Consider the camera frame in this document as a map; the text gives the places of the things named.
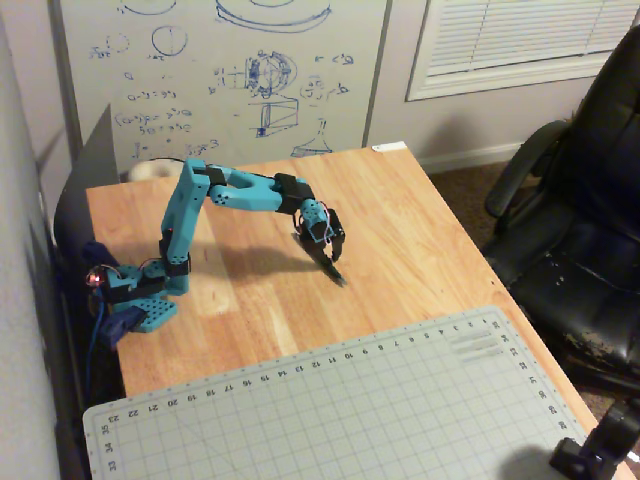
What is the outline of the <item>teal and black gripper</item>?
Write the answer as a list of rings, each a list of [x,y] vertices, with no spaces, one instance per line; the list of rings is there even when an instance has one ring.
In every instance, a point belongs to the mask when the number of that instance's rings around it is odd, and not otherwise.
[[[328,272],[342,255],[345,232],[334,209],[324,202],[306,199],[299,208],[293,239],[324,271]],[[324,247],[331,244],[331,259]]]

